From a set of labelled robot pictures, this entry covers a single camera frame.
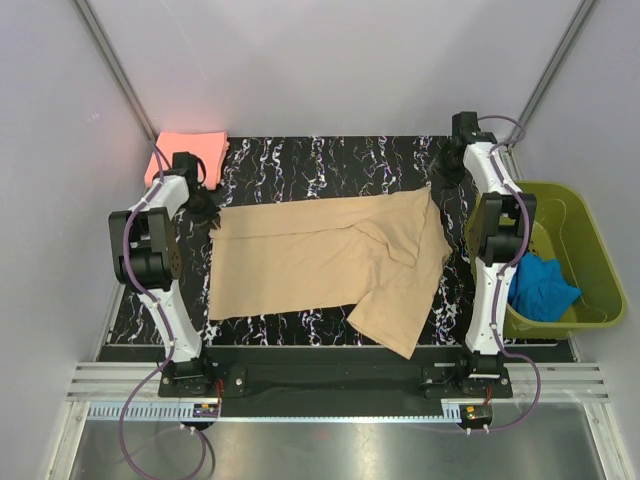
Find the metal frame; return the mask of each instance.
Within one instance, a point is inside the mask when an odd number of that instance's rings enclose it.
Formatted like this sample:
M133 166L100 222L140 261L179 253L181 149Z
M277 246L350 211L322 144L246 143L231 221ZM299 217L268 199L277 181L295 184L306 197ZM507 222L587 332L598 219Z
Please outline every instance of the metal frame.
M211 418L197 416L194 410L199 402L131 402L125 414L125 421L137 422L202 422L209 423ZM116 421L124 408L124 402L91 402L88 420ZM219 417L216 423L460 423L460 405L447 403L442 405L441 415L413 416L368 416L368 417Z
M76 8L82 23L84 23L85 27L89 31L91 35L91 39L93 40L98 52L102 56L104 60L105 66L109 69L111 76L118 86L120 91L123 93L124 97L129 103L140 128L149 139L149 141L155 142L158 137L158 132L156 131L149 115L145 111L138 95L136 94L127 74L125 73L118 56L115 53L115 50L111 46L111 42L109 41L109 37L105 33L102 24L100 23L98 16L96 15L93 7L88 0L71 0L71 3Z
M580 32L582 32L582 29L587 24L598 2L599 0L582 0L580 5L578 5L573 17L569 21L569 25L567 25L566 30L562 34L560 42L558 42L536 87L533 89L529 100L527 100L527 104L520 114L519 122L524 127L529 124L533 114L540 106L545 94L562 68L562 65L564 65L565 60L571 52L571 48L575 45Z
M512 381L514 397L511 399L494 399L496 403L527 403L535 393L535 376L531 368L526 364L511 363L506 365ZM60 441L57 445L51 468L49 480L68 480L73 462L80 445L80 439L84 425L89 418L92 405L113 405L118 402L122 405L133 387L144 378L153 363L108 363L93 362L81 363L76 369L71 388L67 395L69 408L67 409L66 424ZM631 479L633 472L628 461L627 452L620 437L618 427L613 415L609 396L607 394L602 373L595 363L540 363L538 367L542 376L541 402L547 403L580 403L582 404L591 434L602 463L603 470L608 480ZM159 375L153 377L140 391L139 405L156 405L166 413L153 413L155 420L174 419L171 413L176 406L175 399L160 398L157 395ZM179 405L193 403L216 403L216 398L191 398L181 399ZM336 417L336 418L223 418L227 422L311 422L332 421L359 422L359 423L401 423L416 421L428 423L455 422L455 410L458 404L468 404L469 399L449 399L443 402L443 415L438 418L403 418L403 417Z
M109 300L109 310L105 315L105 318L102 322L102 330L100 331L100 336L96 345L93 348L93 359L96 361L98 356L100 355L100 351L102 347L106 345L106 343L110 340L111 331L115 326L116 320L118 318L118 310L120 309L120 303L122 302L122 296L124 295L124 285L119 282L114 282L113 290L111 292L111 297Z

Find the metal pole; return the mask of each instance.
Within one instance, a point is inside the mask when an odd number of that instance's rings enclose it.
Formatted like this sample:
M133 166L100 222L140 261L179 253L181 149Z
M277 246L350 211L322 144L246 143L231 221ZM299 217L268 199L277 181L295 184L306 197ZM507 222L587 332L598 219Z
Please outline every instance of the metal pole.
M580 5L576 9L573 18L569 22L567 29L562 35L558 46L553 52L549 63L547 63L547 66L545 67L540 80L538 80L536 88L533 89L533 93L529 97L524 110L520 114L519 121L524 127L526 127L531 121L533 114L536 112L538 106L544 99L545 94L549 90L549 87L551 86L553 80L555 79L556 75L560 71L560 68L567 59L571 48L576 43L580 32L587 24L587 21L591 17L591 14L595 10L598 2L599 0L582 0L582 2L580 2Z
M118 88L125 96L129 106L131 107L133 114L135 115L140 128L147 136L149 141L154 142L158 137L158 133L153 126L153 123L149 119L147 112L144 110L140 99L136 95L135 90L131 86L131 82L127 78L127 75L122 68L116 53L109 42L109 38L104 31L104 28L100 24L98 17L91 7L88 0L71 0L71 3L75 6L80 19L87 27L91 38L93 39L98 51L100 52L105 65L113 75Z

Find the beige shirt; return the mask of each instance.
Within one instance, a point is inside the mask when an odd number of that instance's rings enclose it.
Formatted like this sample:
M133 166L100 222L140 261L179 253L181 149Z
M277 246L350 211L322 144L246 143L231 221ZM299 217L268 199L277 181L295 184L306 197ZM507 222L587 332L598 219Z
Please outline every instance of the beige shirt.
M429 188L225 208L209 318L356 303L349 322L410 358L451 254Z

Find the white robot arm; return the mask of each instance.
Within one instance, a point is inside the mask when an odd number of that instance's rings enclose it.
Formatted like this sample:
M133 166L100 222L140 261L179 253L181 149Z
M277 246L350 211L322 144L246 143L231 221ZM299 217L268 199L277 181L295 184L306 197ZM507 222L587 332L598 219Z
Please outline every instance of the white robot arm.
M496 383L500 389L499 381L509 384L499 344L503 344L507 297L516 271L512 264L523 243L529 243L531 232L524 225L533 224L536 199L522 193L511 179L499 152L494 151L494 135L480 130L475 112L454 115L452 130L451 148L442 164L445 178L457 183L468 171L478 187L466 235L476 272L476 295L455 380L466 389L463 393L477 394ZM510 388L503 390L510 395Z
M158 328L167 359L173 347L173 355L162 372L160 396L193 396L193 390L205 392L215 381L212 363L180 293L181 256L171 222L178 209L185 206L194 215L195 223L207 230L218 227L220 209L198 182L198 160L187 152L174 154L173 167L164 172L162 186L151 199L145 197L129 210L109 216L116 277L138 292ZM156 178L150 191L159 187L160 181ZM129 261L145 294L140 294L143 292L131 281L125 266L125 225L134 211L137 215L127 239Z

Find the blue cloth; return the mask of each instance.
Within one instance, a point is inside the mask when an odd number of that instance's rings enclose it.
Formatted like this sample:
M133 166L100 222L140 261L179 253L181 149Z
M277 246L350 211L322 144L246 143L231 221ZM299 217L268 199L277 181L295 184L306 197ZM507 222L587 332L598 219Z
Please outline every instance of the blue cloth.
M509 287L509 303L523 317L538 322L557 322L582 294L562 277L560 263L543 262L527 253Z

